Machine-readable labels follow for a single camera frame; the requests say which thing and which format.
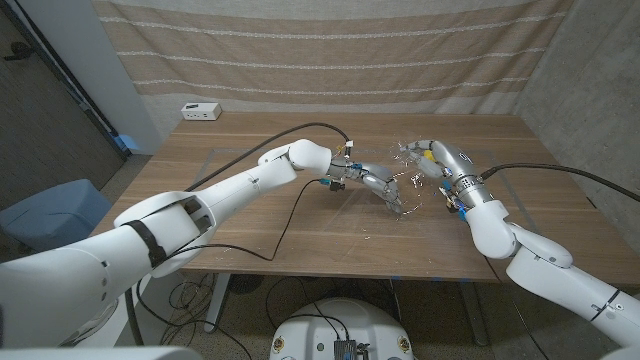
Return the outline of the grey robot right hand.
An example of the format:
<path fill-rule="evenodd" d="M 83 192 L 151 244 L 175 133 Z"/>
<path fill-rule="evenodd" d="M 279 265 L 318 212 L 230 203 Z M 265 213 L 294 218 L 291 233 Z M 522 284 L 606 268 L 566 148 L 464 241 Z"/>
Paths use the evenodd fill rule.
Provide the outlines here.
<path fill-rule="evenodd" d="M 460 148 L 437 140 L 418 140 L 402 145 L 400 151 L 427 177 L 447 181 L 466 206 L 494 200 L 473 161 Z"/>

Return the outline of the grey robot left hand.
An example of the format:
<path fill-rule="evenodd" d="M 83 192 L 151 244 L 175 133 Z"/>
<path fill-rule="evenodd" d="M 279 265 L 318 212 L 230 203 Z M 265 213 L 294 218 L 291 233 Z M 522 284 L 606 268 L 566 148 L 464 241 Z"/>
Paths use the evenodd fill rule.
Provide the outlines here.
<path fill-rule="evenodd" d="M 389 210 L 397 214 L 403 211 L 396 180 L 388 168 L 372 163 L 348 163 L 346 177 L 365 185 L 385 201 Z"/>

